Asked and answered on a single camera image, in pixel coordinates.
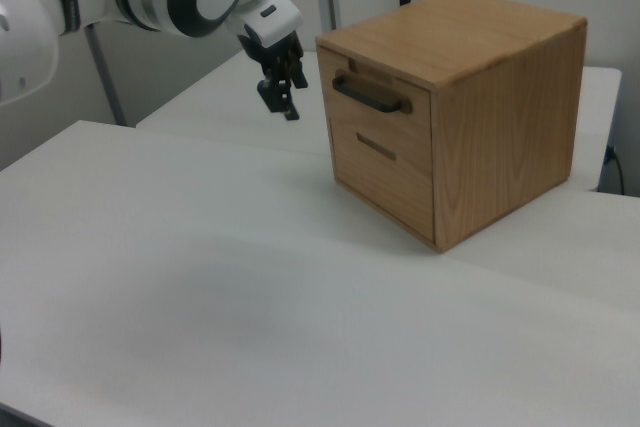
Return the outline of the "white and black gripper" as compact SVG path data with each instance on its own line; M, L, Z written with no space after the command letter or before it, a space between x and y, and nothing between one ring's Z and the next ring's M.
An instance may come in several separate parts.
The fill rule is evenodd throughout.
M246 54L262 66L285 62L284 69L264 69L257 92L272 113L281 113L287 121L299 119L291 96L296 89L308 87L303 71L303 48L297 29L302 15L291 0L252 0L234 10L234 34Z

